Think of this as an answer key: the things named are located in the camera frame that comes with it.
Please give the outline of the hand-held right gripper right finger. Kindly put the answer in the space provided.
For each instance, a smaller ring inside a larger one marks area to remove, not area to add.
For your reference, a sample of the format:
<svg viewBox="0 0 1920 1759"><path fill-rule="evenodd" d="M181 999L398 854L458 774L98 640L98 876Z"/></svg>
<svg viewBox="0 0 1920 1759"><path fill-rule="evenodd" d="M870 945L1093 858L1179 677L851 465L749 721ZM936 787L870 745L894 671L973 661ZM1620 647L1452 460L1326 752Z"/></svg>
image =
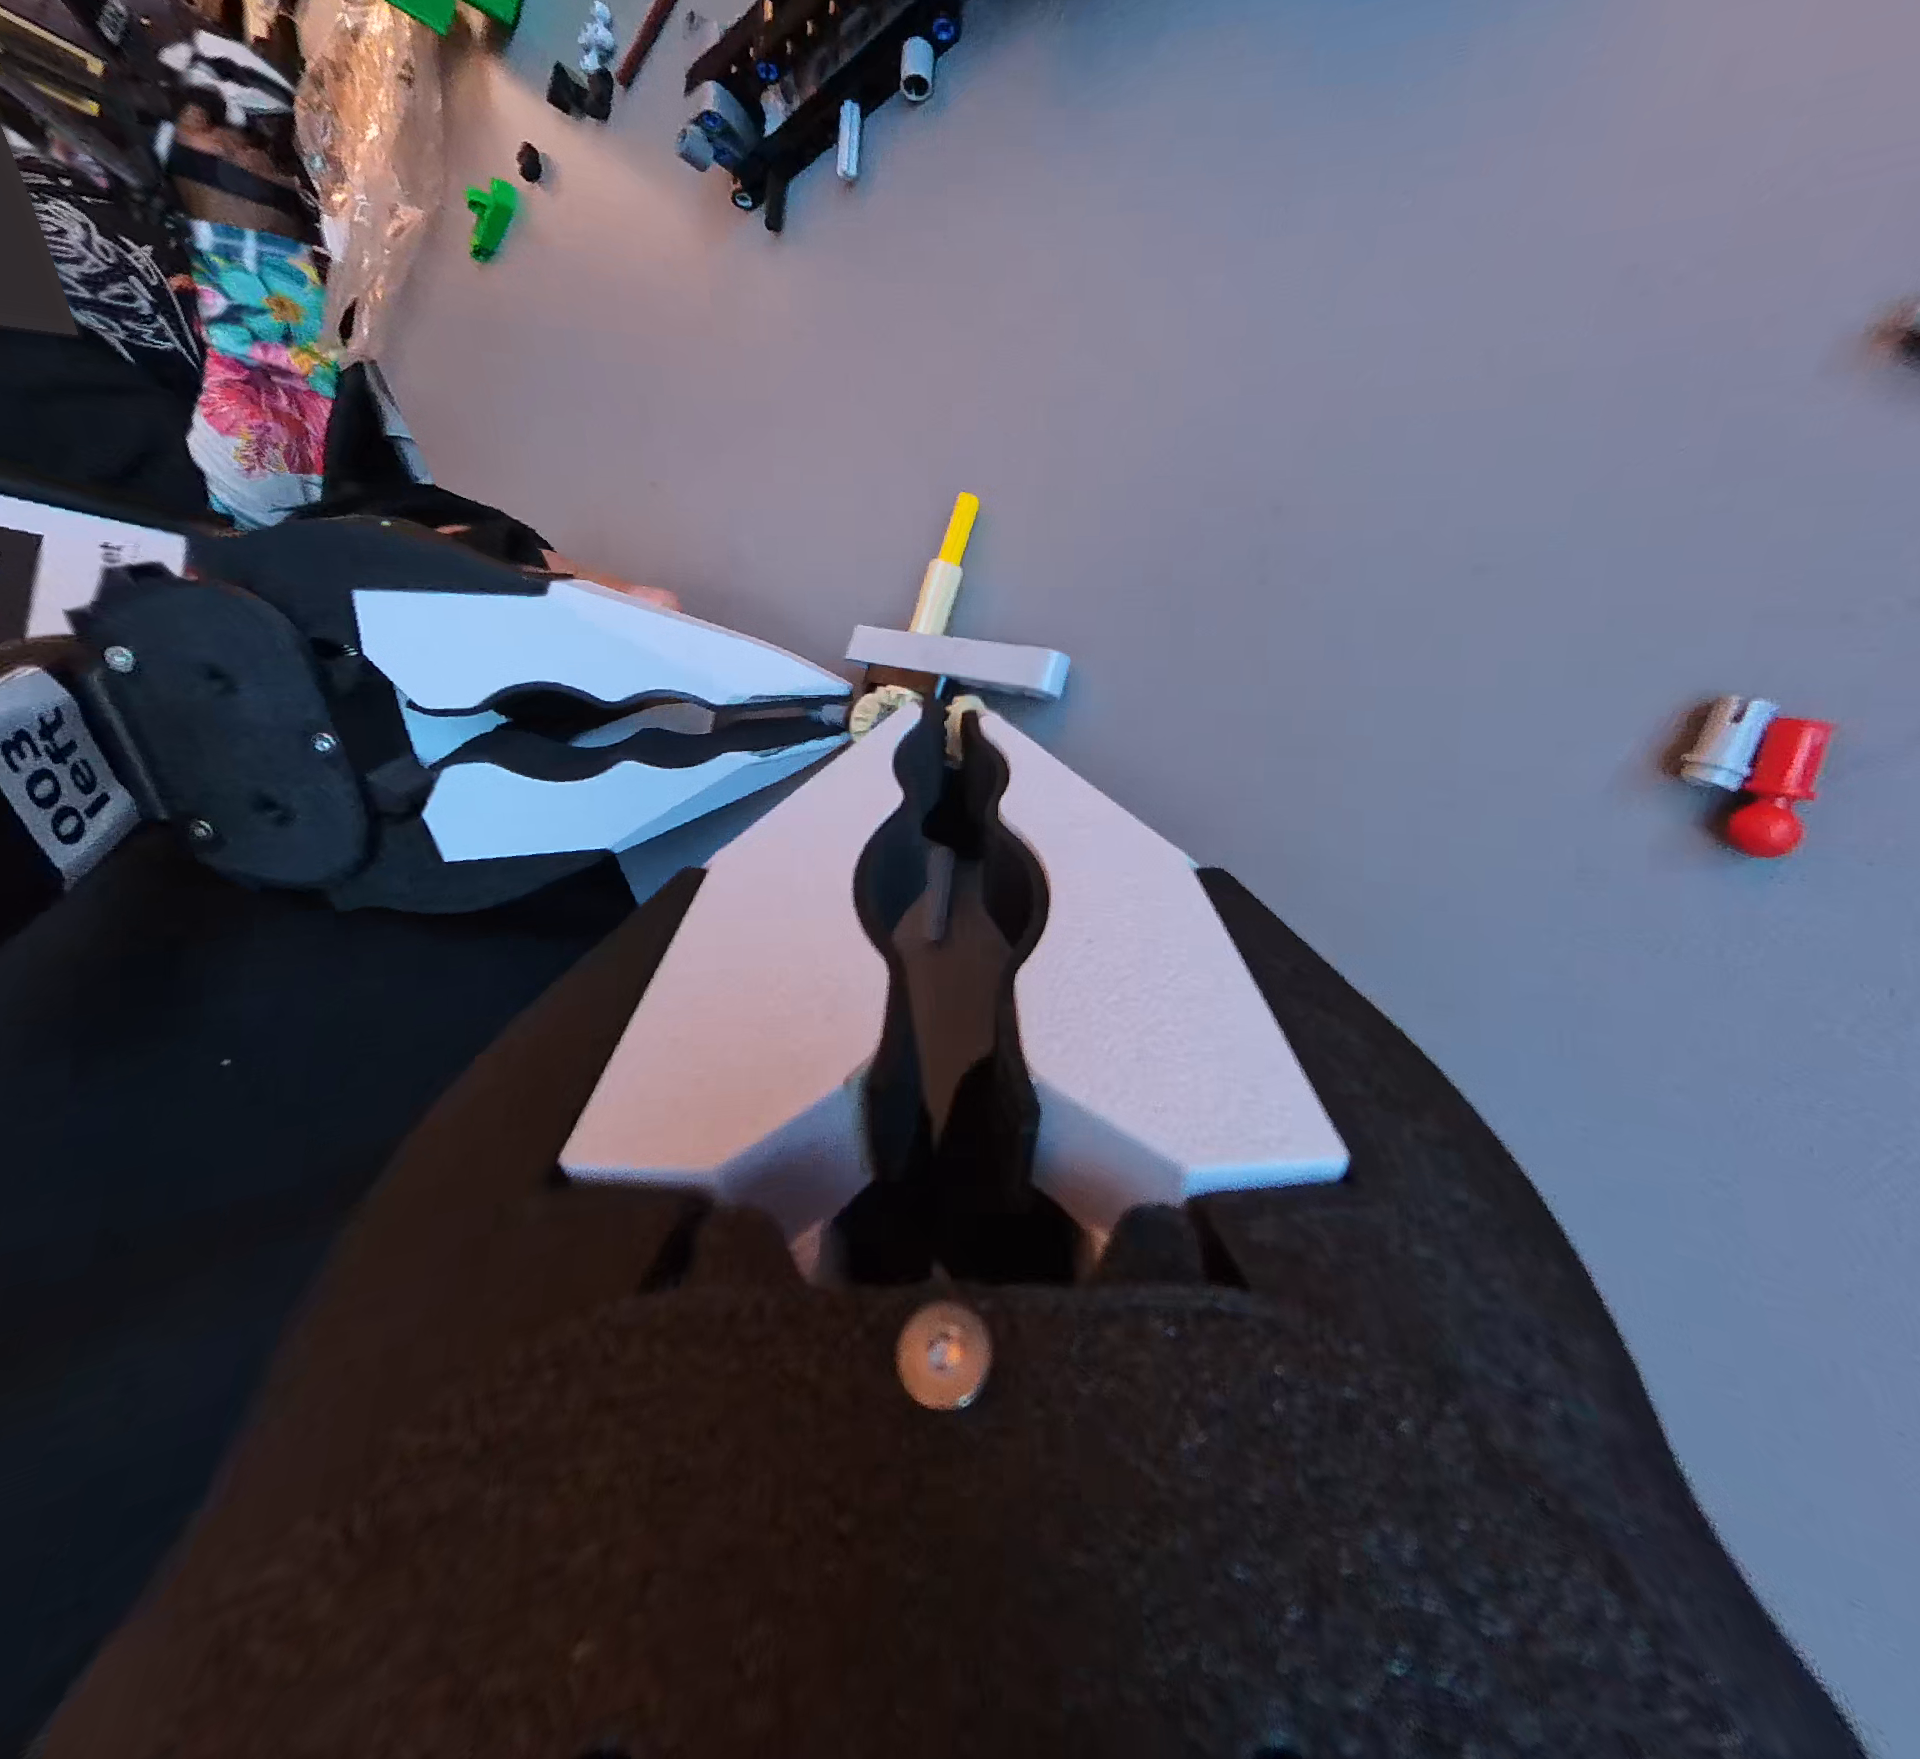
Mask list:
<svg viewBox="0 0 1920 1759"><path fill-rule="evenodd" d="M1070 1283L1136 1209L1350 1150L1188 856L973 701L944 719L943 1258Z"/></svg>

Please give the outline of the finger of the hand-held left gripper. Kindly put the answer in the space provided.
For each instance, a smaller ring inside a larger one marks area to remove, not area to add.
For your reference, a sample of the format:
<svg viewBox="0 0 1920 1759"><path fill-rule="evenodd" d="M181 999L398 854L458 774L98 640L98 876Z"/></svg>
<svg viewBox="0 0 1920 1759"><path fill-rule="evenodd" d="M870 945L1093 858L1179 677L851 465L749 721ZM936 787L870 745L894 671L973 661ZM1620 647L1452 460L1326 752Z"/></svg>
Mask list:
<svg viewBox="0 0 1920 1759"><path fill-rule="evenodd" d="M535 594L357 590L357 653L421 712L500 712L561 692L600 712L669 699L711 712L825 706L842 676L632 594L561 580Z"/></svg>
<svg viewBox="0 0 1920 1759"><path fill-rule="evenodd" d="M583 742L503 727L435 768L425 832L448 863L622 854L781 787L843 742L842 719L708 732L622 721Z"/></svg>

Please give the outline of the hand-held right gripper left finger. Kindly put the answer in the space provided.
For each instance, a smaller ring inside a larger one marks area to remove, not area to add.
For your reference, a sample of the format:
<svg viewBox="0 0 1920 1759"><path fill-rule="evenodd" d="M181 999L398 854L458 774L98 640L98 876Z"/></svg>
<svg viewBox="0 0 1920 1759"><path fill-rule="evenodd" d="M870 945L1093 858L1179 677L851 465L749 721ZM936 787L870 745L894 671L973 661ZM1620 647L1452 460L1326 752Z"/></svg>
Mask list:
<svg viewBox="0 0 1920 1759"><path fill-rule="evenodd" d="M869 1177L865 1078L890 972L855 863L899 812L899 709L708 860L560 1168L773 1218L803 1270Z"/></svg>

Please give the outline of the small lego gear assembly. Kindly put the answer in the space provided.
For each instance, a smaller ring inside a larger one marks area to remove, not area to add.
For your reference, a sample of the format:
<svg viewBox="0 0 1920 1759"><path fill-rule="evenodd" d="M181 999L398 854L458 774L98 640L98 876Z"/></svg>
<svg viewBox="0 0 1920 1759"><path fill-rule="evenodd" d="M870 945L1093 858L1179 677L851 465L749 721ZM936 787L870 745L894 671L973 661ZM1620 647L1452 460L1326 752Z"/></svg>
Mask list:
<svg viewBox="0 0 1920 1759"><path fill-rule="evenodd" d="M986 693L1036 701L1056 701L1066 693L1067 655L951 632L978 515L980 499L973 492L956 492L904 627L862 624L855 628L847 661L860 671L860 680L843 712L853 742L866 741L896 715L934 709L943 729L943 764L948 773L962 773L964 727L970 715L984 709Z"/></svg>

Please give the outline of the red and grey lego piece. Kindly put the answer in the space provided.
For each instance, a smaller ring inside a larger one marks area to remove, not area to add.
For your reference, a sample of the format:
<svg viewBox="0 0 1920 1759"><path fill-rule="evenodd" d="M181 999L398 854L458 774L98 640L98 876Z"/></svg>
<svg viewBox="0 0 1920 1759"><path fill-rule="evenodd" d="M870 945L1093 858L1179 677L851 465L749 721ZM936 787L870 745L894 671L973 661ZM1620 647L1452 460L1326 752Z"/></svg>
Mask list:
<svg viewBox="0 0 1920 1759"><path fill-rule="evenodd" d="M1718 840L1746 860L1785 860L1805 840L1835 741L1825 719L1790 716L1775 701L1726 693L1696 716L1674 774L1714 798Z"/></svg>

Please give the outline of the floral printed cloth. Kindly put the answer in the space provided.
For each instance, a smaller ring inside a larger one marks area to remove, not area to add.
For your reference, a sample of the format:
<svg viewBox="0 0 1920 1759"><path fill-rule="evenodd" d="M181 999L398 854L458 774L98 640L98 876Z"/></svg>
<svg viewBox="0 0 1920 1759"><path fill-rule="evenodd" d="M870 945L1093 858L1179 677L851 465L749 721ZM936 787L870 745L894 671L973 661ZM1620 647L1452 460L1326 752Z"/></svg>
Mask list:
<svg viewBox="0 0 1920 1759"><path fill-rule="evenodd" d="M195 220L188 257L203 344L188 427L210 506L263 529L317 505L337 392L323 260L284 236Z"/></svg>

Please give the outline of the black printed cloth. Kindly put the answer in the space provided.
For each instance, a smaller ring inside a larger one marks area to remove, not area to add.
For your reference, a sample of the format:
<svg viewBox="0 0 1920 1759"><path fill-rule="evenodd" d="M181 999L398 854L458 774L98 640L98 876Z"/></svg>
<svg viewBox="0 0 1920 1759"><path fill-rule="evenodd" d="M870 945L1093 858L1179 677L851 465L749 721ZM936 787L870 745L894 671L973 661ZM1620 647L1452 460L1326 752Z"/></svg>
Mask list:
<svg viewBox="0 0 1920 1759"><path fill-rule="evenodd" d="M61 165L24 182L74 321L154 380L200 380L199 297L181 231Z"/></svg>

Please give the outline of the clear plastic bag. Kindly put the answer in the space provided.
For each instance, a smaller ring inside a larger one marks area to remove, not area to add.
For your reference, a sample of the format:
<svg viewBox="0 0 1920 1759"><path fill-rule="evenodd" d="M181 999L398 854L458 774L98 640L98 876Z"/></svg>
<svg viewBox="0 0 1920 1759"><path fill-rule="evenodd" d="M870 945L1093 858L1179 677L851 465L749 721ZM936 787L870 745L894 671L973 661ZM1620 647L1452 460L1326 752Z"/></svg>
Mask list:
<svg viewBox="0 0 1920 1759"><path fill-rule="evenodd" d="M376 359L445 193L442 40L386 0L337 0L295 91L327 257L323 340Z"/></svg>

